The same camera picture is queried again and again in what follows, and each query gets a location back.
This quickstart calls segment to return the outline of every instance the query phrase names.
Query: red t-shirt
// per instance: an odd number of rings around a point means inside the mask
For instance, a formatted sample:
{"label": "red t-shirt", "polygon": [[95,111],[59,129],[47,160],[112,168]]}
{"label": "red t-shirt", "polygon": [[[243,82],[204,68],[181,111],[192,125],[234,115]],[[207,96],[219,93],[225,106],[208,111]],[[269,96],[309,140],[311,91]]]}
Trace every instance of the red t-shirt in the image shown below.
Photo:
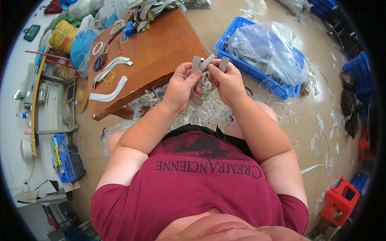
{"label": "red t-shirt", "polygon": [[130,186],[99,188],[91,220],[104,241],[153,241],[174,220],[211,208],[254,227],[284,226],[300,234],[309,217],[303,202],[277,195],[261,167],[234,145],[191,131],[160,142]]}

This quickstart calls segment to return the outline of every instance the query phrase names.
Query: blue crate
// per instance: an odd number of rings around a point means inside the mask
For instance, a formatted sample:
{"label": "blue crate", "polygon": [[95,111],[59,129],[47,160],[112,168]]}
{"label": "blue crate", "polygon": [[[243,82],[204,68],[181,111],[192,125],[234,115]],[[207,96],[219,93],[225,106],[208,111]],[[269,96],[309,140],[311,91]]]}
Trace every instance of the blue crate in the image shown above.
{"label": "blue crate", "polygon": [[59,168],[63,169],[64,171],[64,173],[61,173],[60,170],[58,169],[60,181],[62,181],[62,183],[75,181],[76,176],[75,176],[74,168],[71,163],[70,153],[68,152],[66,135],[55,134],[54,138],[56,138],[58,142],[59,157],[60,157],[60,160],[62,161],[62,167],[59,167]]}
{"label": "blue crate", "polygon": [[370,63],[365,52],[361,52],[357,57],[343,65],[342,70],[345,74],[350,73],[357,81],[357,88],[352,93],[362,102],[359,117],[366,118],[370,105],[370,97],[374,92],[371,82]]}
{"label": "blue crate", "polygon": [[[357,189],[362,196],[366,194],[369,183],[370,178],[367,175],[358,172],[354,174],[350,181],[350,184],[353,185],[353,187]],[[354,192],[351,189],[348,189],[345,198],[351,200],[354,195]]]}
{"label": "blue crate", "polygon": [[76,225],[72,225],[68,229],[63,230],[63,234],[68,241],[96,241],[95,238],[90,237],[90,235]]}
{"label": "blue crate", "polygon": [[[264,74],[262,71],[251,66],[250,64],[248,64],[243,60],[235,58],[234,56],[226,52],[225,40],[227,36],[228,35],[232,36],[232,34],[236,31],[237,28],[252,25],[252,24],[255,24],[255,23],[243,17],[236,17],[216,45],[218,58],[221,59],[223,56],[230,58],[230,62],[236,68],[238,68],[241,73],[250,77],[257,83],[260,83],[263,87],[270,90],[273,94],[275,94],[277,97],[281,98],[282,100],[286,100],[288,99],[288,97],[296,98],[299,94],[300,84],[296,86],[292,86],[287,83],[284,83],[282,86],[273,78],[270,78],[269,76]],[[299,68],[304,69],[304,64],[305,64],[304,55],[302,54],[302,52],[300,52],[295,48],[293,49],[293,52],[294,52],[294,56],[296,57],[296,65]]]}
{"label": "blue crate", "polygon": [[332,12],[332,8],[336,6],[333,0],[308,0],[308,2],[314,5],[310,13],[325,21]]}
{"label": "blue crate", "polygon": [[357,57],[343,65],[342,70],[346,74],[351,73],[358,82],[357,89],[353,94],[374,91],[371,82],[369,59],[365,52],[361,52]]}

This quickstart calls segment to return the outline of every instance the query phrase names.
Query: black shorts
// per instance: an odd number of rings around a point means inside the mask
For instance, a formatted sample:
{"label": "black shorts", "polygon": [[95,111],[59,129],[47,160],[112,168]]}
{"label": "black shorts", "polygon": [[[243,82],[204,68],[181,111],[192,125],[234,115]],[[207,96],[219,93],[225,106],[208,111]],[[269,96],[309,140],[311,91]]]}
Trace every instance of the black shorts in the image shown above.
{"label": "black shorts", "polygon": [[181,134],[186,133],[186,132],[190,132],[190,131],[199,131],[199,132],[217,137],[217,138],[224,140],[226,142],[229,142],[232,145],[234,145],[235,147],[237,147],[238,149],[240,149],[242,152],[244,152],[244,154],[246,156],[249,156],[250,158],[253,159],[252,153],[249,150],[249,147],[248,147],[247,142],[245,140],[237,138],[237,137],[233,137],[230,135],[225,135],[218,128],[218,126],[216,127],[216,131],[213,131],[205,126],[187,124],[187,125],[184,125],[184,126],[177,128],[175,130],[172,130],[171,132],[166,134],[164,136],[164,138],[162,138],[161,141],[168,139],[170,137],[175,137],[175,136],[181,135]]}

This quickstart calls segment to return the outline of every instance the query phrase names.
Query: knee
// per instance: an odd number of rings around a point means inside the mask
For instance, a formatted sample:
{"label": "knee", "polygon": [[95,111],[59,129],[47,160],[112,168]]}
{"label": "knee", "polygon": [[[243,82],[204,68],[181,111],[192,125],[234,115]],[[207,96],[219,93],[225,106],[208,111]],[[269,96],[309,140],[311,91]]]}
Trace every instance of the knee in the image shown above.
{"label": "knee", "polygon": [[267,106],[263,102],[259,102],[258,104],[274,121],[276,121],[276,123],[279,123],[278,117],[277,117],[276,113],[273,111],[273,109],[271,109],[269,106]]}

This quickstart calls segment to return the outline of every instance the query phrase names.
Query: forearm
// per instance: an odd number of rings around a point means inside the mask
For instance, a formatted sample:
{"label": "forearm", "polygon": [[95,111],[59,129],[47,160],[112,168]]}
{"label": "forearm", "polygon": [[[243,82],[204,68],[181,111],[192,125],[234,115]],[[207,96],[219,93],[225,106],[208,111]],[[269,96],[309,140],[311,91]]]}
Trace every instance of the forearm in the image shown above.
{"label": "forearm", "polygon": [[292,144],[285,132],[251,98],[241,99],[231,105],[231,109],[258,163],[292,149]]}
{"label": "forearm", "polygon": [[118,145],[149,154],[164,137],[178,114],[162,101],[126,130]]}

